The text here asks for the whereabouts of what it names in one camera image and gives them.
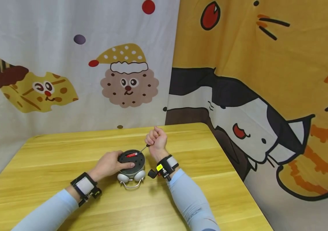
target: red polka dot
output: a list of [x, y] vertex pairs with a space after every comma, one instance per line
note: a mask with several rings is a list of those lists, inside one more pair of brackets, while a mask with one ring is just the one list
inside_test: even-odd
[[146, 0], [142, 4], [142, 10], [146, 14], [152, 14], [155, 11], [155, 3], [152, 0]]
[[92, 60], [88, 63], [88, 65], [92, 66], [92, 67], [97, 66], [98, 64], [99, 64], [99, 62], [97, 60]]

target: wrist strap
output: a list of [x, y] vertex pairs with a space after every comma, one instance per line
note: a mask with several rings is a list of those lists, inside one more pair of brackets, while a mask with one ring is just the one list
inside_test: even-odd
[[90, 196], [97, 198], [102, 194], [101, 189], [97, 188], [95, 182], [88, 173], [84, 172], [71, 182], [72, 187], [78, 192], [81, 201], [79, 207], [88, 201]]
[[148, 175], [152, 179], [157, 175], [161, 175], [163, 178], [171, 181], [172, 179], [169, 175], [172, 174], [178, 166], [178, 161], [172, 155], [169, 155], [157, 163], [156, 171], [150, 170]]

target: brown cookie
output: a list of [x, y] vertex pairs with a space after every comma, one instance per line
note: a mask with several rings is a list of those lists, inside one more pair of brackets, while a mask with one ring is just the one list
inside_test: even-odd
[[158, 93], [158, 85], [159, 80], [150, 69], [130, 74], [120, 74], [108, 69], [105, 78], [101, 80], [103, 96], [122, 108], [138, 107], [151, 102]]

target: alarm clock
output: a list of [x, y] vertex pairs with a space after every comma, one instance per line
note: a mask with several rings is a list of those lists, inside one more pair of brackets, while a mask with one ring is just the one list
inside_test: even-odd
[[[125, 151], [118, 157], [118, 161], [120, 163], [132, 162], [135, 164], [133, 168], [123, 169], [119, 172], [118, 181], [120, 184], [124, 185], [126, 189], [138, 187], [146, 176], [144, 170], [146, 160], [142, 152], [135, 149]], [[127, 186], [130, 181], [135, 181], [137, 184], [135, 186]]]

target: curtain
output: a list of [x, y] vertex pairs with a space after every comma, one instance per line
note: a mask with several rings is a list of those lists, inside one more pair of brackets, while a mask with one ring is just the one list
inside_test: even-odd
[[0, 172], [32, 136], [163, 125], [178, 9], [0, 0]]
[[328, 0], [181, 0], [164, 110], [210, 127], [274, 230], [328, 230]]

